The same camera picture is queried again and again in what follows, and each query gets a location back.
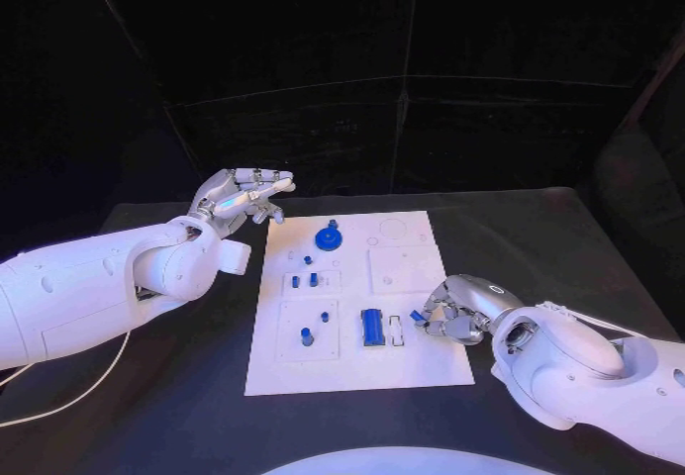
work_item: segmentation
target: robotic hand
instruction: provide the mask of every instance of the robotic hand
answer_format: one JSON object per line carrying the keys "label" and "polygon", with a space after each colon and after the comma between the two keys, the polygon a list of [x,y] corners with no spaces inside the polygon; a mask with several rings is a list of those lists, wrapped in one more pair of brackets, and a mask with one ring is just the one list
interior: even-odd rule
{"label": "robotic hand", "polygon": [[[446,320],[432,321],[439,307]],[[552,302],[526,307],[471,275],[448,278],[412,317],[422,331],[462,344],[492,333],[492,375],[543,424],[559,430],[598,426],[685,465],[685,344],[651,339]],[[580,321],[632,336],[609,341]]]}
{"label": "robotic hand", "polygon": [[224,239],[283,210],[293,173],[223,170],[190,214],[149,226],[44,247],[0,264],[0,369],[74,354],[198,299],[218,270],[246,271],[250,246]]}

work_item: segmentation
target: white cable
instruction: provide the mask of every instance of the white cable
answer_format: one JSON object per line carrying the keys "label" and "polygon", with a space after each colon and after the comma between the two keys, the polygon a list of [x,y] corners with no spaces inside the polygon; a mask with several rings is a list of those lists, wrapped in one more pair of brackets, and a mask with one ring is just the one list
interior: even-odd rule
{"label": "white cable", "polygon": [[89,394],[90,392],[97,388],[97,386],[100,385],[100,383],[105,381],[105,378],[107,377],[107,375],[110,374],[112,370],[115,369],[115,365],[118,364],[118,361],[119,361],[119,358],[122,356],[122,353],[125,352],[125,347],[126,347],[126,343],[129,342],[129,336],[132,335],[132,332],[128,332],[126,333],[126,337],[125,337],[125,341],[122,343],[122,347],[119,348],[119,353],[118,355],[115,356],[115,359],[112,361],[112,364],[110,364],[110,367],[107,368],[107,370],[105,371],[103,375],[100,376],[100,379],[96,381],[96,383],[93,384],[93,386],[87,389],[87,391],[71,401],[68,402],[64,406],[61,406],[60,408],[54,409],[53,411],[48,411],[47,413],[43,413],[43,414],[37,414],[35,416],[30,416],[28,418],[22,418],[22,419],[18,419],[17,421],[8,421],[6,423],[2,423],[0,424],[0,428],[5,428],[6,426],[14,426],[15,424],[21,424],[21,423],[27,423],[28,421],[35,421],[37,419],[41,419],[47,416],[51,416],[53,414],[58,413],[60,411],[63,411],[64,409],[67,409],[70,406],[73,406]]}
{"label": "white cable", "polygon": [[0,381],[0,387],[4,387],[32,366],[34,363],[28,364],[19,371],[15,371],[15,373]]}
{"label": "white cable", "polygon": [[638,333],[634,330],[625,329],[619,325],[611,324],[611,322],[606,322],[605,320],[596,319],[595,317],[591,317],[573,310],[569,310],[563,305],[559,305],[554,302],[546,301],[543,302],[543,304],[539,304],[536,307],[552,310],[557,314],[573,317],[575,319],[583,320],[589,322],[589,324],[593,324],[596,327],[602,327],[604,329],[615,330],[618,332],[628,333],[632,336],[640,336],[642,338],[647,338],[647,336],[642,333]]}

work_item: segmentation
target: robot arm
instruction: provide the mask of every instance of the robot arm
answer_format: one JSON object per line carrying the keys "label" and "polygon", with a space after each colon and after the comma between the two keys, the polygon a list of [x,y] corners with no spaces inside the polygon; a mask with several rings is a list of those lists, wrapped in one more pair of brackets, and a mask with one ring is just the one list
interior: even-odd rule
{"label": "robot arm", "polygon": [[239,168],[207,181],[190,215],[66,242],[0,264],[0,369],[74,354],[198,299],[218,270],[243,274],[250,246],[224,239],[283,211],[293,174]]}
{"label": "robot arm", "polygon": [[[443,307],[446,320],[432,316]],[[526,307],[500,286],[454,275],[416,326],[462,344],[492,333],[494,376],[547,426],[598,426],[642,452],[685,465],[685,344],[651,339],[546,302]],[[609,341],[582,321],[632,334]]]}

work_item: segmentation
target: table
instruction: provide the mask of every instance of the table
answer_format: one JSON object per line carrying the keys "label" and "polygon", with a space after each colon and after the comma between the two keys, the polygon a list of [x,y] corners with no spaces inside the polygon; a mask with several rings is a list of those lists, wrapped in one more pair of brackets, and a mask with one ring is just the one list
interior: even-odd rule
{"label": "table", "polygon": [[[500,283],[653,337],[677,333],[575,190],[275,200],[291,216],[429,210],[448,274]],[[103,231],[182,215],[184,203],[122,204]],[[557,431],[520,409],[490,374],[488,344],[469,348],[475,386],[244,397],[267,226],[244,276],[136,330],[94,393],[56,416],[0,429],[4,473],[256,474],[317,454],[415,445],[478,452],[562,474],[685,473],[601,429]],[[0,418],[51,409],[90,386],[122,339],[43,363],[0,396]]]}

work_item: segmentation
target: black wall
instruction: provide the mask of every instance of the black wall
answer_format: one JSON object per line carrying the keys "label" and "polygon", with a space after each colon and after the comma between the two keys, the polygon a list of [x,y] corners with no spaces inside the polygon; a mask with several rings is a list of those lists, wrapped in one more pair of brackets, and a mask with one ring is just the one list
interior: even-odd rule
{"label": "black wall", "polygon": [[94,234],[119,202],[201,183],[154,80],[103,1],[8,2],[0,261]]}
{"label": "black wall", "polygon": [[674,2],[116,0],[204,175],[301,195],[575,185],[683,20]]}

